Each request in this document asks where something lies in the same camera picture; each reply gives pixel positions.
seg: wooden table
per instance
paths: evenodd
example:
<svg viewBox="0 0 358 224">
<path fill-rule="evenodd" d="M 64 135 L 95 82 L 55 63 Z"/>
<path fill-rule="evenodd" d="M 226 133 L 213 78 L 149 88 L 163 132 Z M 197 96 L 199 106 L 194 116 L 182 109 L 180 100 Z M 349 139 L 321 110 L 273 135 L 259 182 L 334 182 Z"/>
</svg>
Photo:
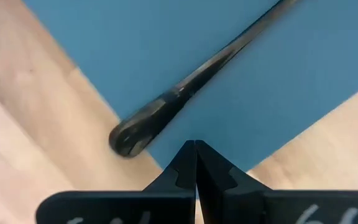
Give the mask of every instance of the wooden table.
<svg viewBox="0 0 358 224">
<path fill-rule="evenodd" d="M 34 223 L 61 190 L 140 190 L 156 178 L 146 152 L 111 152 L 117 123 L 24 4 L 0 0 L 0 223 Z M 274 189 L 358 189 L 358 93 L 248 173 Z"/>
</svg>

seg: white marking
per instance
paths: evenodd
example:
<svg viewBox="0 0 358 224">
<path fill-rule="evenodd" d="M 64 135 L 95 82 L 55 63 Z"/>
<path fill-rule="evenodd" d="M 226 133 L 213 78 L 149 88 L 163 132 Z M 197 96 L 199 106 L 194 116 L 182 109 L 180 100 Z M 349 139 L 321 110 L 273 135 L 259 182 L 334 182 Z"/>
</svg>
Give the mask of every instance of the white marking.
<svg viewBox="0 0 358 224">
<path fill-rule="evenodd" d="M 357 214 L 358 214 L 357 208 L 348 208 L 346 212 L 343 214 L 339 224 L 353 224 L 353 220 Z"/>
<path fill-rule="evenodd" d="M 123 224 L 123 220 L 120 218 L 113 218 L 113 220 L 111 220 L 110 224 Z"/>
<path fill-rule="evenodd" d="M 149 224 L 150 223 L 150 212 L 143 212 L 142 218 L 140 218 L 139 224 Z"/>
<path fill-rule="evenodd" d="M 81 218 L 81 217 L 75 217 L 75 218 L 73 218 L 72 220 L 68 220 L 68 221 L 67 221 L 67 224 L 79 224 L 79 223 L 81 223 L 81 222 L 83 222 L 83 221 L 84 221 L 83 218 Z"/>
<path fill-rule="evenodd" d="M 324 224 L 324 223 L 322 223 L 320 221 L 308 221 L 308 222 L 306 222 L 308 220 L 308 218 L 312 214 L 314 214 L 314 212 L 317 211 L 317 209 L 318 209 L 318 205 L 316 205 L 316 204 L 311 205 L 308 209 L 306 209 L 302 213 L 302 215 L 299 217 L 299 219 L 296 221 L 295 224 Z"/>
</svg>

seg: black clamp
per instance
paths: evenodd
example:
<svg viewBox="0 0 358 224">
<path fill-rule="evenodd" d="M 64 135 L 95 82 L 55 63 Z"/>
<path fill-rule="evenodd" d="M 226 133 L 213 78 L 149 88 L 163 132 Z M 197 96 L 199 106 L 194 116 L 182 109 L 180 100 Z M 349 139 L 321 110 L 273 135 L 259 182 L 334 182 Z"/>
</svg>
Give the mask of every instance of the black clamp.
<svg viewBox="0 0 358 224">
<path fill-rule="evenodd" d="M 204 141 L 187 141 L 139 192 L 62 192 L 44 200 L 38 224 L 187 224 L 196 185 L 206 224 L 358 224 L 358 191 L 271 190 Z"/>
</svg>

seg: blue cutting mat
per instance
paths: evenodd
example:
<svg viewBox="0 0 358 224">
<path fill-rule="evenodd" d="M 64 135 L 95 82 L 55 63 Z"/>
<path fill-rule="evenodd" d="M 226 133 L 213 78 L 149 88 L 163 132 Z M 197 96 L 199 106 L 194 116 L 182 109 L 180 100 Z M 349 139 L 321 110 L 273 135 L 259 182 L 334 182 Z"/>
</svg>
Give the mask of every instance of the blue cutting mat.
<svg viewBox="0 0 358 224">
<path fill-rule="evenodd" d="M 25 0 L 120 118 L 190 74 L 273 0 Z M 358 0 L 299 0 L 149 147 L 203 139 L 243 170 L 358 91 Z"/>
</svg>

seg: black rod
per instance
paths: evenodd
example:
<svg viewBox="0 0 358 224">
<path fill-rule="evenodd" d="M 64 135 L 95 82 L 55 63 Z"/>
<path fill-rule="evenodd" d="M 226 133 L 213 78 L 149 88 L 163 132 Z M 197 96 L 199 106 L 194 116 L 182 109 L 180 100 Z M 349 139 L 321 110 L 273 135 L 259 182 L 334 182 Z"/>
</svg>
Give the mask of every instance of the black rod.
<svg viewBox="0 0 358 224">
<path fill-rule="evenodd" d="M 138 155 L 205 83 L 296 1 L 279 0 L 232 42 L 180 83 L 121 121 L 110 133 L 111 148 L 124 157 Z"/>
</svg>

